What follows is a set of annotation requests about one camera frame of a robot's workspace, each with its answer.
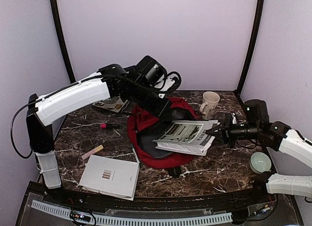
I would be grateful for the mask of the white booklet with stripes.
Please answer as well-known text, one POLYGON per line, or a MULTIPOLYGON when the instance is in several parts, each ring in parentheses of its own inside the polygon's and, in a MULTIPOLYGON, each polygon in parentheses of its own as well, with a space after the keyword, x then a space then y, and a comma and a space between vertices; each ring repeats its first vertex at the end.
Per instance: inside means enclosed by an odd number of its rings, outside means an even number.
POLYGON ((83 189, 132 201, 139 163, 91 155, 79 186, 83 189))

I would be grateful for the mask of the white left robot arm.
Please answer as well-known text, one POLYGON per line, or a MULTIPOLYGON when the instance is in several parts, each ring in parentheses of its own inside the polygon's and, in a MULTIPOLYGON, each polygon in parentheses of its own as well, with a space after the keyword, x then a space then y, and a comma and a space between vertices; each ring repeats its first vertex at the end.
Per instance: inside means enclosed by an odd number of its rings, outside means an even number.
POLYGON ((49 195, 57 204, 65 204, 69 194, 61 188, 52 124, 76 110, 114 96, 133 101, 160 118, 172 103, 159 96, 160 89, 155 84, 167 76, 158 63, 150 63, 142 69, 135 66, 130 71, 111 64, 48 95, 34 94, 29 98, 25 107, 30 148, 39 162, 45 186, 50 189, 49 195))

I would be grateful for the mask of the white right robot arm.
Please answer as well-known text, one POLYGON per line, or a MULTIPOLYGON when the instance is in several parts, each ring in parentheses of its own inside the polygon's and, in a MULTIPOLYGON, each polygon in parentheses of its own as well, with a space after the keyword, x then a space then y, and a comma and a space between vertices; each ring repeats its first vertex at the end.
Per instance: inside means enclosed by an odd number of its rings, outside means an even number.
MULTIPOLYGON (((312 142, 303 137, 299 131, 280 121, 271 123, 261 119, 233 124, 231 120, 226 120, 207 130, 206 134, 221 138, 231 147, 239 140, 255 140, 256 146, 269 147, 290 155, 309 167, 312 166, 312 142)), ((253 181, 249 200, 258 204, 268 194, 311 198, 312 177, 287 176, 265 171, 253 181)))

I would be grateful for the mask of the red backpack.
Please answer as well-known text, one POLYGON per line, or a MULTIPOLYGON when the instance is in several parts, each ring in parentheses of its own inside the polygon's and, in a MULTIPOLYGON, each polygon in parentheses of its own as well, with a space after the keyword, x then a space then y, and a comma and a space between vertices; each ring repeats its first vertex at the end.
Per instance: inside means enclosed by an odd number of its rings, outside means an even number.
POLYGON ((186 164, 193 155, 157 149, 157 139, 174 120, 199 120, 199 115, 182 98, 169 98, 171 108, 162 118, 157 118, 136 105, 127 122, 127 133, 136 155, 142 163, 156 169, 174 168, 186 164))

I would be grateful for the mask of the grey black and white magazine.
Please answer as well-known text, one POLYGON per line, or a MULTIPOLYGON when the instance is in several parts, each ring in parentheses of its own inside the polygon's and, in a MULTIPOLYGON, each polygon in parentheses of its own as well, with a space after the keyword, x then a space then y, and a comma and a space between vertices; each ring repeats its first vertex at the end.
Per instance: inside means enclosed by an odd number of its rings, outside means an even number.
POLYGON ((153 141, 156 148, 176 153, 206 156, 215 136, 206 134, 219 125, 217 120, 209 121, 172 121, 153 141))

